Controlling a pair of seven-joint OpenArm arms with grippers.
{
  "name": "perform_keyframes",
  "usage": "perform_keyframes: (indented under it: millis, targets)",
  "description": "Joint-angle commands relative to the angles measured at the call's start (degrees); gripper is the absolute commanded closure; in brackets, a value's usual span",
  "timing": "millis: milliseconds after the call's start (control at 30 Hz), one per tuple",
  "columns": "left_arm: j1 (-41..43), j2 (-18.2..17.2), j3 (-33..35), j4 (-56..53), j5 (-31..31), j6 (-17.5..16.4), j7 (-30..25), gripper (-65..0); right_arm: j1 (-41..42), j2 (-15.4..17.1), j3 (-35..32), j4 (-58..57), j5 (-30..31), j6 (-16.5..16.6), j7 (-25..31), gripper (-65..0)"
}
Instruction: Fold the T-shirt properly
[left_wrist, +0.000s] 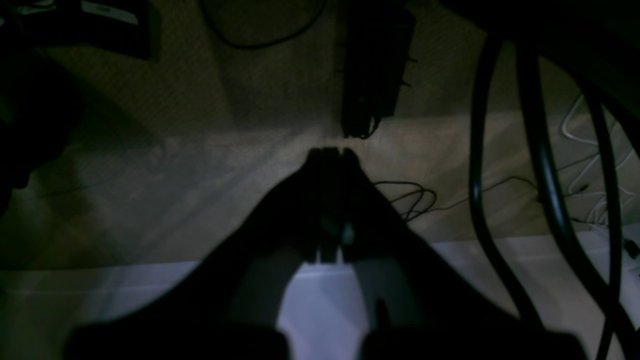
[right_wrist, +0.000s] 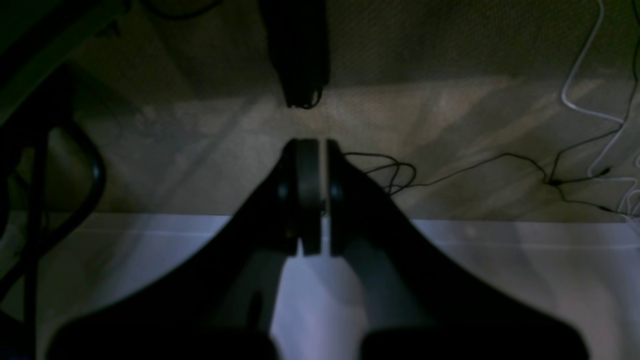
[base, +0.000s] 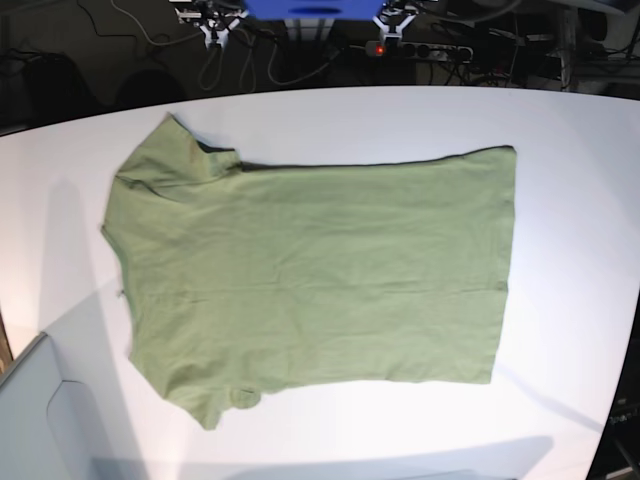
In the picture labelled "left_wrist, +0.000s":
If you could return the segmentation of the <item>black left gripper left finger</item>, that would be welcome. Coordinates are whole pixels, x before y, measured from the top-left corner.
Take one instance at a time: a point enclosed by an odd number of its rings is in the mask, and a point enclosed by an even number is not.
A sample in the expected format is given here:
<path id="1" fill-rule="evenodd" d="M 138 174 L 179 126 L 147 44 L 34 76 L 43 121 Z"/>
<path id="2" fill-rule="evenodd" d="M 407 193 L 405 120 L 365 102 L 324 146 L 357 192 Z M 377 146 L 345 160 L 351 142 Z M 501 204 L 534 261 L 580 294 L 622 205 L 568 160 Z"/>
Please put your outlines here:
<path id="1" fill-rule="evenodd" d="M 323 151 L 256 205 L 176 287 L 115 320 L 74 330 L 67 360 L 288 360 L 282 296 L 320 235 Z"/>

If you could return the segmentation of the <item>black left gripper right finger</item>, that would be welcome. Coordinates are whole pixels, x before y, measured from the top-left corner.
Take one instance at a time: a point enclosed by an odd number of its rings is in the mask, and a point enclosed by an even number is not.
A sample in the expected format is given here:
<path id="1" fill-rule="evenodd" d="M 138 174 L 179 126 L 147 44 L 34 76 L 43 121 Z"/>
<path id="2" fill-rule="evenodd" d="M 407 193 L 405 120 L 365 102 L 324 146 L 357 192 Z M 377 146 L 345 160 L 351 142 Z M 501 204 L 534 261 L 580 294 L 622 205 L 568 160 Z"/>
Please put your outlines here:
<path id="1" fill-rule="evenodd" d="M 375 296 L 375 324 L 363 339 L 361 360 L 585 360 L 571 333 L 546 330 L 538 315 L 514 316 L 480 294 L 422 240 L 377 190 L 356 153 L 341 159 L 346 224 L 354 241 L 345 259 L 371 271 L 391 269 L 413 310 L 402 321 Z"/>

